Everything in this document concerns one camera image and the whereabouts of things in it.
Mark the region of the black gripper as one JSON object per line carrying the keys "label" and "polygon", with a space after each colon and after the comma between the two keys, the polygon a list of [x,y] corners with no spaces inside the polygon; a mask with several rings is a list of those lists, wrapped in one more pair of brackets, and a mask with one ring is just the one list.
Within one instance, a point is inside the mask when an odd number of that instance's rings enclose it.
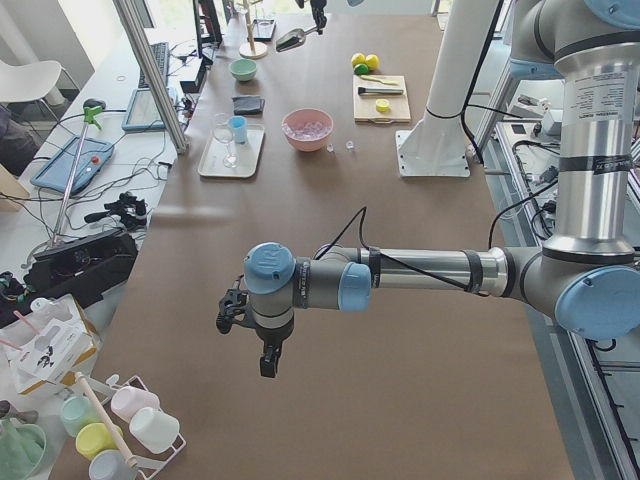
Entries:
{"label": "black gripper", "polygon": [[253,312],[256,333],[263,341],[263,356],[260,358],[260,374],[272,378],[278,373],[282,344],[294,330],[294,313],[285,312],[277,316],[265,316]]}
{"label": "black gripper", "polygon": [[318,35],[321,35],[326,27],[326,16],[324,15],[326,4],[326,0],[310,0],[311,12],[314,17]]}

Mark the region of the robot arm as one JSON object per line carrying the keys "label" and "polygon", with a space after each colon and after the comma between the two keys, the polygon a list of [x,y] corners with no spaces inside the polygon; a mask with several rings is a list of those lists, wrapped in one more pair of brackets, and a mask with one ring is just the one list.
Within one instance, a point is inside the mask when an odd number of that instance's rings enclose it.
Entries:
{"label": "robot arm", "polygon": [[260,372],[277,373],[296,309],[360,311],[375,288],[457,288],[519,300],[590,340],[626,335],[639,324],[639,272],[623,235],[632,169],[631,130],[639,81],[635,1],[520,1],[511,65],[564,80],[558,199],[552,236],[540,247],[434,251],[328,245],[313,258],[269,242],[244,260],[232,323],[263,341]]}

